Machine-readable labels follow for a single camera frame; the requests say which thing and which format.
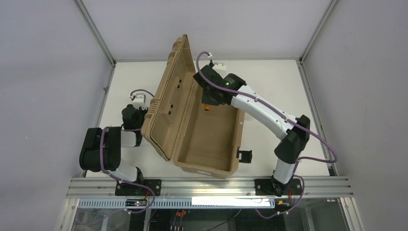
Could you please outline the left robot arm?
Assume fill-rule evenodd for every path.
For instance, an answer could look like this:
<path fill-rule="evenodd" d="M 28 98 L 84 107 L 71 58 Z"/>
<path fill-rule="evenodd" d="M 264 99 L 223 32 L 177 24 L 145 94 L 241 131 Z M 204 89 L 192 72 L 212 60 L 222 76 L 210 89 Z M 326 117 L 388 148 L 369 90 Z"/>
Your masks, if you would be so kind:
<path fill-rule="evenodd" d="M 81 169 L 101 171 L 118 181 L 143 185 L 141 170 L 123 160 L 121 151 L 141 145 L 141 127 L 147 112 L 145 103 L 128 104 L 121 111 L 121 126 L 89 128 L 79 154 Z"/>

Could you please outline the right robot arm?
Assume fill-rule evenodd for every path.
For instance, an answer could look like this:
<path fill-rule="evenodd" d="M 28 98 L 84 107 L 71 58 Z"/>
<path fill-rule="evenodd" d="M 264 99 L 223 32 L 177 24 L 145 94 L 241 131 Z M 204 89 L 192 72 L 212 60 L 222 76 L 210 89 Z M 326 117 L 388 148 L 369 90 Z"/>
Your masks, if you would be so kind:
<path fill-rule="evenodd" d="M 295 117 L 273 108 L 243 79 L 232 73 L 221 77 L 214 67 L 214 64 L 207 64 L 193 75 L 203 89 L 204 103 L 227 104 L 243 110 L 280 140 L 274 149 L 278 160 L 267 192 L 282 196 L 293 179 L 296 161 L 309 141 L 310 135 L 306 130 L 310 128 L 310 119 L 305 115 Z"/>

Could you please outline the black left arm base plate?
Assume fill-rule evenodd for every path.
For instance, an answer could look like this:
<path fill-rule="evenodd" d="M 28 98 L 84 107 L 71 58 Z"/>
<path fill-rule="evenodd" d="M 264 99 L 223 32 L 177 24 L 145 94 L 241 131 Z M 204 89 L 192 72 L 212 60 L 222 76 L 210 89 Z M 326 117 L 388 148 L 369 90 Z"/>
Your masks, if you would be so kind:
<path fill-rule="evenodd" d="M 162 180 L 160 179 L 147 179 L 144 180 L 144 186 L 148 187 L 154 192 L 155 196 L 161 195 Z M 116 182 L 115 196 L 145 196 L 147 193 L 152 195 L 151 192 L 143 187 L 135 186 L 128 183 Z"/>

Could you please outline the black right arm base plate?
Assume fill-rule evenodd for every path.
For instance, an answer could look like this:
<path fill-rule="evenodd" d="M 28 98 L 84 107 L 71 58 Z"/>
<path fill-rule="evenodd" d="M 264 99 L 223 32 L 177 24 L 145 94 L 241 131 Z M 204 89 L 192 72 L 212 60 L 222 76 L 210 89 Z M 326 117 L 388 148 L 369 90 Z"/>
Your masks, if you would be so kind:
<path fill-rule="evenodd" d="M 287 185 L 280 186 L 272 183 L 271 179 L 254 179 L 255 194 L 257 196 L 273 195 L 277 197 L 300 195 L 303 186 L 299 179 L 292 179 Z"/>

